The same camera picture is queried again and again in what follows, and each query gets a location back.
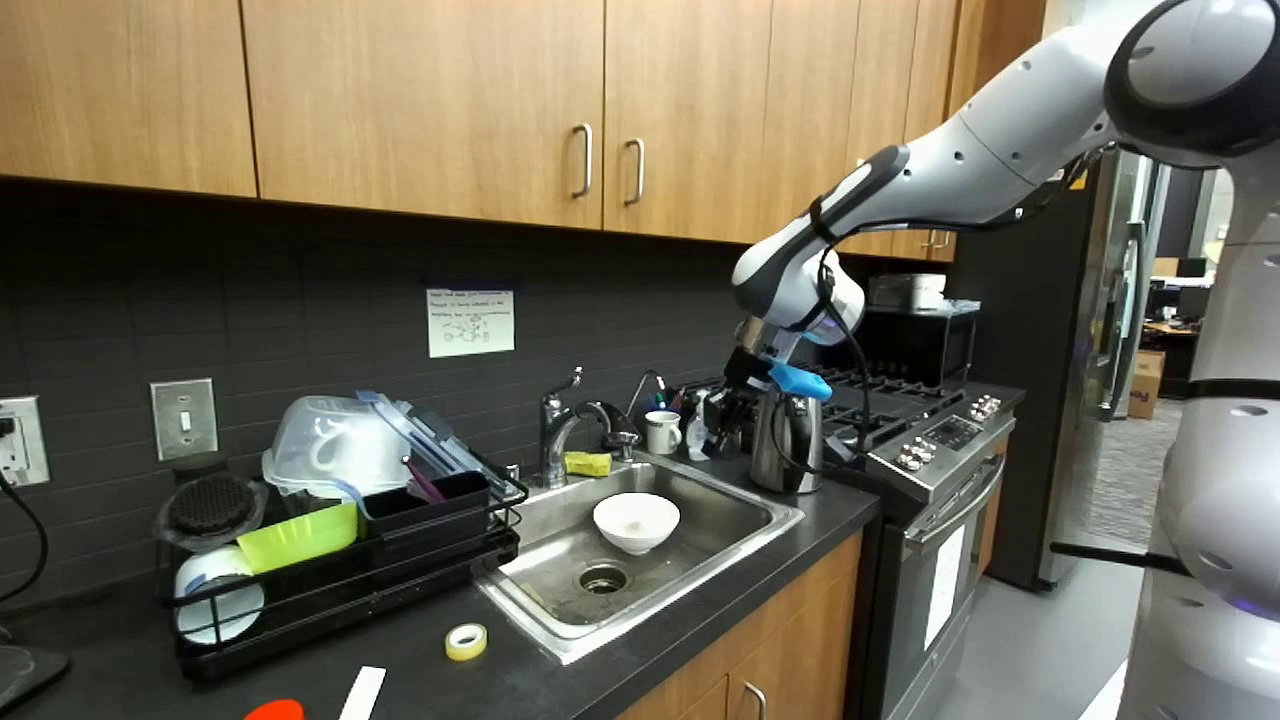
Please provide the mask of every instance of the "kettle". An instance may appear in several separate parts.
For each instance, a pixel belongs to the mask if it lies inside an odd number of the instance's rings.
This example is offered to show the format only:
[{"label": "kettle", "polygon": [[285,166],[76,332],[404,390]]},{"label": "kettle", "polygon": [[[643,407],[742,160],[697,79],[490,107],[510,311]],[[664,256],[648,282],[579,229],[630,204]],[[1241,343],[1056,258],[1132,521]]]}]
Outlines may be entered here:
[{"label": "kettle", "polygon": [[763,390],[754,417],[754,483],[811,493],[825,458],[825,407],[818,395]]}]

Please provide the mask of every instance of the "robot body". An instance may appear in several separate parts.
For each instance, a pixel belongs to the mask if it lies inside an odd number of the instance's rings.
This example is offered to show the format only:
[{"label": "robot body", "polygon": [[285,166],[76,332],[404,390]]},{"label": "robot body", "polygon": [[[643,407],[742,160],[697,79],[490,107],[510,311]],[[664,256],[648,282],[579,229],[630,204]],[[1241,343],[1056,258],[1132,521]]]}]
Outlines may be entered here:
[{"label": "robot body", "polygon": [[838,343],[860,289],[831,243],[885,225],[997,225],[1056,172],[1109,148],[1229,166],[1231,232],[1191,387],[1155,494],[1124,720],[1280,716],[1280,2],[1167,0],[1114,29],[1048,37],[937,132],[876,150],[810,216],[754,243],[742,354]]}]

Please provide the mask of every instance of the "stainless steel sink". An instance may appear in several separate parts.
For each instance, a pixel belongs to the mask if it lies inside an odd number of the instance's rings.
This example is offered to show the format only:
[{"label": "stainless steel sink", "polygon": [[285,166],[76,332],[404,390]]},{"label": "stainless steel sink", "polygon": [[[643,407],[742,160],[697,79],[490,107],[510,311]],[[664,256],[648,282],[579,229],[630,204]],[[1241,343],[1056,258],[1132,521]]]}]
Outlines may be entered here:
[{"label": "stainless steel sink", "polygon": [[[615,493],[655,493],[679,503],[674,538],[648,555],[613,546],[592,507]],[[754,555],[802,515],[700,467],[643,456],[613,480],[579,480],[522,503],[522,555],[484,575],[479,592],[559,664],[574,664]]]}]

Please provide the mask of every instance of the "white cup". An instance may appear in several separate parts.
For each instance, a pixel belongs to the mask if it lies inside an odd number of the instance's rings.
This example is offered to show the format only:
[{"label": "white cup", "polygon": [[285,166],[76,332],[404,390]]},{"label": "white cup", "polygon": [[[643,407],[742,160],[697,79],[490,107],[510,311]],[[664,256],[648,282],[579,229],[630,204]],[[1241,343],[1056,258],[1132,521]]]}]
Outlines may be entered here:
[{"label": "white cup", "polygon": [[676,456],[679,440],[679,411],[643,411],[643,447],[652,456]]},{"label": "white cup", "polygon": [[186,601],[173,620],[188,645],[229,645],[245,634],[263,611],[270,594],[261,585],[229,587],[210,601],[188,601],[221,585],[247,580],[252,567],[235,545],[188,555],[173,575],[173,594]]}]

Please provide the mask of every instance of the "light switch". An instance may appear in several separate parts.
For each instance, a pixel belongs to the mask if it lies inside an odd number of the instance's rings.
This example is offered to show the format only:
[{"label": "light switch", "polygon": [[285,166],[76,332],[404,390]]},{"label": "light switch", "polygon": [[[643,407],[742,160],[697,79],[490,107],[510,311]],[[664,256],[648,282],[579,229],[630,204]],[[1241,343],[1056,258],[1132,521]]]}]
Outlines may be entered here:
[{"label": "light switch", "polygon": [[0,430],[0,476],[17,488],[47,483],[40,401],[35,395],[3,395],[0,421],[10,421],[10,429]]},{"label": "light switch", "polygon": [[153,384],[158,456],[186,458],[216,450],[211,379]]}]

